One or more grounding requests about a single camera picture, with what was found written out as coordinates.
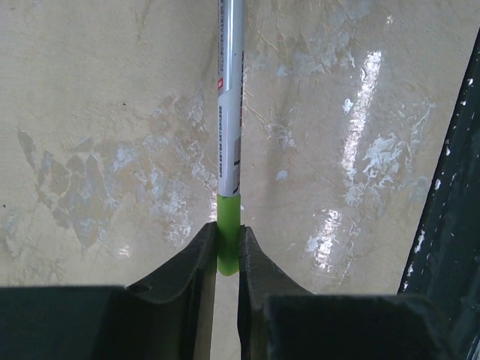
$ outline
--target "white marker barrel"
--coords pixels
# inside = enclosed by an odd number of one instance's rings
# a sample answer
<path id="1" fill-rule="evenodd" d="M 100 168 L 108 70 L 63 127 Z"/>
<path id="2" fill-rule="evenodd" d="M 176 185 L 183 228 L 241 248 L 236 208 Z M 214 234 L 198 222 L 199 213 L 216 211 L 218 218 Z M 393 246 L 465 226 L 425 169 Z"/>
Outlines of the white marker barrel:
<path id="1" fill-rule="evenodd" d="M 218 193 L 240 194 L 245 0 L 218 0 Z"/>

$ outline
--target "marker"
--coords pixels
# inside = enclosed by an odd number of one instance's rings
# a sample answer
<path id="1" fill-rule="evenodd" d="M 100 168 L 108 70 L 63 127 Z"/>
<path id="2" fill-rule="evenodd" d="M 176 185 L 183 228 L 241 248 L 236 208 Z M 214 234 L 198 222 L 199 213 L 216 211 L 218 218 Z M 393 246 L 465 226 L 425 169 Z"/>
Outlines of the marker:
<path id="1" fill-rule="evenodd" d="M 217 267 L 226 276 L 239 270 L 244 46 L 245 0 L 219 0 Z"/>

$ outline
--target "beige surface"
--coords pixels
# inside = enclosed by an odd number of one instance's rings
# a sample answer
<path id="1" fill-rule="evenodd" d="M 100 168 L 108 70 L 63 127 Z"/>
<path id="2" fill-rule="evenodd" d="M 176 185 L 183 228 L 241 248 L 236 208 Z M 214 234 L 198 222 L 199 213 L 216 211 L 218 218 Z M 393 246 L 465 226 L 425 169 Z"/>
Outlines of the beige surface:
<path id="1" fill-rule="evenodd" d="M 129 284 L 215 218 L 216 1 L 17 1 L 0 21 L 0 284 Z M 318 293 L 393 293 L 478 0 L 248 2 L 243 221 Z M 213 359 L 239 359 L 217 280 Z"/>

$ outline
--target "marker body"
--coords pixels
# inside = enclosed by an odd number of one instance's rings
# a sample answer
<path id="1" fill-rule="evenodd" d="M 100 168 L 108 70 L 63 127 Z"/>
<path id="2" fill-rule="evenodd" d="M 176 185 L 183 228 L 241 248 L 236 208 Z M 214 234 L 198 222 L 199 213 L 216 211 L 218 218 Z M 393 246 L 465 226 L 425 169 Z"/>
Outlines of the marker body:
<path id="1" fill-rule="evenodd" d="M 240 194 L 245 0 L 218 2 L 218 193 Z"/>

